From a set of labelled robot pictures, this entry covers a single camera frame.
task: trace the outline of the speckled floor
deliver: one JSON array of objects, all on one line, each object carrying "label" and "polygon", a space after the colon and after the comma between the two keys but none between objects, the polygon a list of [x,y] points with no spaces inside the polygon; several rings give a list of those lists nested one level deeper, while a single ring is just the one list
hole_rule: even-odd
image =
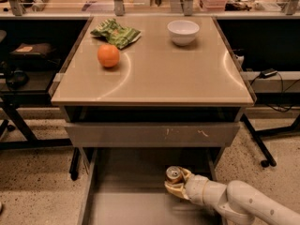
[{"label": "speckled floor", "polygon": [[[67,136],[63,120],[34,118],[26,122],[39,138]],[[256,128],[288,126],[292,121],[251,119]],[[2,141],[22,139],[18,130],[7,132],[1,138]],[[265,144],[277,161],[276,167],[264,169],[260,165],[263,154],[241,124],[232,146],[225,150],[217,165],[218,181],[245,181],[300,213],[300,132],[265,140]],[[77,224],[87,174],[81,162],[78,179],[70,179],[72,154],[71,147],[0,151],[0,202],[3,204],[0,224]],[[266,223],[256,219],[254,224]]]}]

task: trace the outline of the wire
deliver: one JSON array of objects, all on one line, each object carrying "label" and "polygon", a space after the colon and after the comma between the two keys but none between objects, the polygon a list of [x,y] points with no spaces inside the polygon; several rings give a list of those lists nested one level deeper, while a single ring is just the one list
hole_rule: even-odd
[{"label": "wire", "polygon": [[250,85],[252,85],[258,78],[261,78],[262,74],[260,73],[260,75],[256,76],[250,83]]},{"label": "wire", "polygon": [[[280,99],[282,100],[283,99],[283,94],[288,90],[290,89],[291,87],[293,87],[296,83],[298,83],[300,81],[300,79],[296,80],[295,82],[293,82],[290,86],[288,86],[286,89],[283,89],[283,79],[282,79],[282,76],[281,74],[278,72],[277,73],[278,76],[280,77],[280,81],[281,81],[281,93],[280,93]],[[290,107],[283,107],[279,104],[276,104],[277,108],[270,105],[270,104],[264,104],[265,106],[268,106],[269,108],[277,111],[277,112],[281,112],[281,113],[286,113],[288,112],[289,110],[291,110],[294,106],[296,106],[297,104],[293,104],[291,105]]]}]

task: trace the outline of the drawer front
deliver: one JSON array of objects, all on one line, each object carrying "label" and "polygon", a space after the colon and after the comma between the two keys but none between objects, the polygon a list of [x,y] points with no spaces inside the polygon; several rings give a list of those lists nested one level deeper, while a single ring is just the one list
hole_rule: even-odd
[{"label": "drawer front", "polygon": [[229,146],[239,123],[67,123],[77,147],[220,147]]}]

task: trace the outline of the green plastic bag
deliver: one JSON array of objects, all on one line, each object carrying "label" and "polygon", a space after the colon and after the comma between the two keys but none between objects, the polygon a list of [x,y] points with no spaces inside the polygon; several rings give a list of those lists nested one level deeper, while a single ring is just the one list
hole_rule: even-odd
[{"label": "green plastic bag", "polygon": [[123,27],[115,19],[107,19],[99,24],[91,34],[95,37],[105,37],[110,44],[121,50],[136,41],[141,36],[141,31]]}]

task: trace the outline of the bowl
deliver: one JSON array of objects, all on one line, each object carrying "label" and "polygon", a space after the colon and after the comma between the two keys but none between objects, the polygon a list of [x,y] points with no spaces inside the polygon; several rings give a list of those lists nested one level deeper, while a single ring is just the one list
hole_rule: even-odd
[{"label": "bowl", "polygon": [[168,24],[168,30],[173,43],[187,46],[197,36],[199,25],[192,21],[176,20]]}]

